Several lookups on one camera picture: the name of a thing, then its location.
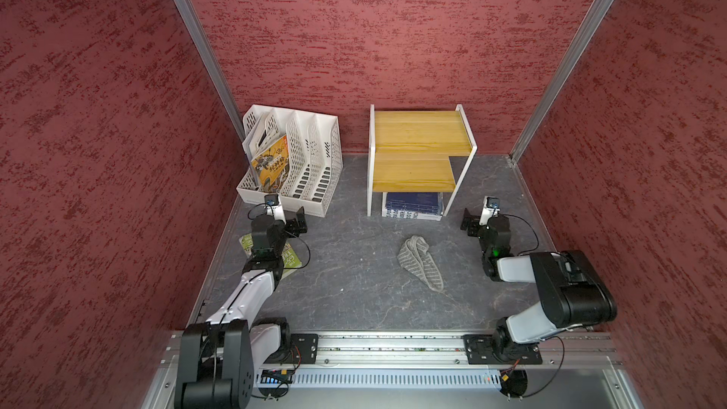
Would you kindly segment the grey patterned cloth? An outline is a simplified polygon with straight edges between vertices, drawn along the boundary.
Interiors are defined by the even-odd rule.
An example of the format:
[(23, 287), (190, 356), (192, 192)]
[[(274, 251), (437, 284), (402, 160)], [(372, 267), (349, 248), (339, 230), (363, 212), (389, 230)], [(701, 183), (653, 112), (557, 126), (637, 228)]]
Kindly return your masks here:
[(407, 239), (397, 255), (399, 266), (418, 278), (431, 291), (442, 293), (444, 280), (430, 253), (430, 246), (421, 236)]

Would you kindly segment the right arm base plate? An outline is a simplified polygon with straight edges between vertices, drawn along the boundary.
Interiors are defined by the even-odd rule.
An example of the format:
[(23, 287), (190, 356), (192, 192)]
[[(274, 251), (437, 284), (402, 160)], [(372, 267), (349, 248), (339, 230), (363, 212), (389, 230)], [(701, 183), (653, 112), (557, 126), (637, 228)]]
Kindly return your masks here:
[(501, 335), (466, 334), (462, 337), (470, 365), (541, 365), (539, 345), (518, 344)]

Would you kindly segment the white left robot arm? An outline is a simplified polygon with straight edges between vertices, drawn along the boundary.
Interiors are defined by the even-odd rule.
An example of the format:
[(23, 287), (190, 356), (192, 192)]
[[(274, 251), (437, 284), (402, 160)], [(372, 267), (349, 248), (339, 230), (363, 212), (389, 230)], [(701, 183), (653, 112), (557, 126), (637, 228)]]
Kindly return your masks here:
[(237, 288), (208, 320), (182, 334), (176, 408), (244, 408), (255, 398), (265, 363), (316, 361), (317, 335), (293, 334), (285, 318), (257, 317), (288, 269), (287, 241), (308, 230), (303, 208), (287, 218), (276, 195), (266, 196), (263, 208), (252, 220), (252, 249)]

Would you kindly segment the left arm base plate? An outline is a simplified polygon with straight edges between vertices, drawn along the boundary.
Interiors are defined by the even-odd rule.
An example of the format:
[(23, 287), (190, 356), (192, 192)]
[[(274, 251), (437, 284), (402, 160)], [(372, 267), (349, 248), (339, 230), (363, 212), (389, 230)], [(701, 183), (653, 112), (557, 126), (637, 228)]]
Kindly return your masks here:
[(319, 335), (293, 333), (283, 338), (280, 348), (266, 361), (267, 364), (311, 365), (316, 362)]

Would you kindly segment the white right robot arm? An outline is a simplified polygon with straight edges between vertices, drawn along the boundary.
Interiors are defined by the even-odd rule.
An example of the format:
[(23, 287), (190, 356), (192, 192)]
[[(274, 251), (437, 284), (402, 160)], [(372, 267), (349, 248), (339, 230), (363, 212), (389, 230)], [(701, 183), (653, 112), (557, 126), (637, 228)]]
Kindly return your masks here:
[(494, 216), (484, 225), (468, 228), (479, 240), (483, 268), (495, 282), (533, 283), (539, 301), (498, 321), (492, 337), (493, 354), (513, 362), (539, 342), (568, 329), (592, 327), (615, 320), (617, 306), (587, 256), (579, 250), (511, 253), (509, 219)]

